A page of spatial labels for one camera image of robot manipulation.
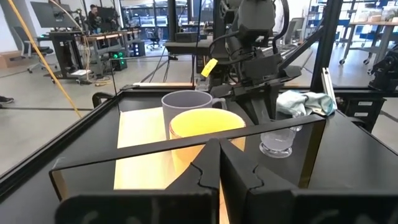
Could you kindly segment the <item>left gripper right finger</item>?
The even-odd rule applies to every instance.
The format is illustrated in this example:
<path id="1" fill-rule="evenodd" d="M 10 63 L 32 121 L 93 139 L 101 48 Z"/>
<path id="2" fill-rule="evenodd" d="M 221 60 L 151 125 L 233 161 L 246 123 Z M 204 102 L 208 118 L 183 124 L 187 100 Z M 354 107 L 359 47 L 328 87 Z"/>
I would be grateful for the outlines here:
<path id="1" fill-rule="evenodd" d="M 297 187 L 220 141 L 220 176 L 230 223 L 292 223 L 291 190 Z"/>

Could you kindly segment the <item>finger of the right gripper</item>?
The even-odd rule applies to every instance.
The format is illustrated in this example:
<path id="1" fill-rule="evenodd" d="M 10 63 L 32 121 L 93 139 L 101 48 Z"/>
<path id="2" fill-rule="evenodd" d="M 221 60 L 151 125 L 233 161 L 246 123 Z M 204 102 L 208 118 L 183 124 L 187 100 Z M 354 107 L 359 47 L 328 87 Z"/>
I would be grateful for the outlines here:
<path id="1" fill-rule="evenodd" d="M 240 99 L 240 105 L 254 124 L 264 124 L 265 102 L 261 95 L 251 94 Z"/>
<path id="2" fill-rule="evenodd" d="M 269 87 L 269 100 L 268 100 L 268 112 L 271 119 L 276 117 L 276 102 L 279 95 L 280 83 L 271 85 Z"/>

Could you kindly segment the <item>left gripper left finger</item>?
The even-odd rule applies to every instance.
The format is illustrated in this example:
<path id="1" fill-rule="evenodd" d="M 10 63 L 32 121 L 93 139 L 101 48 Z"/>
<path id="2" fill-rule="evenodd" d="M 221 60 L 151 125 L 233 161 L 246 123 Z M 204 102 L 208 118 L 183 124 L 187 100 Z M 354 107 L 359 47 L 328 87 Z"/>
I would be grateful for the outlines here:
<path id="1" fill-rule="evenodd" d="M 196 158 L 166 189 L 178 194 L 166 209 L 167 223 L 218 223 L 220 142 L 210 139 Z"/>

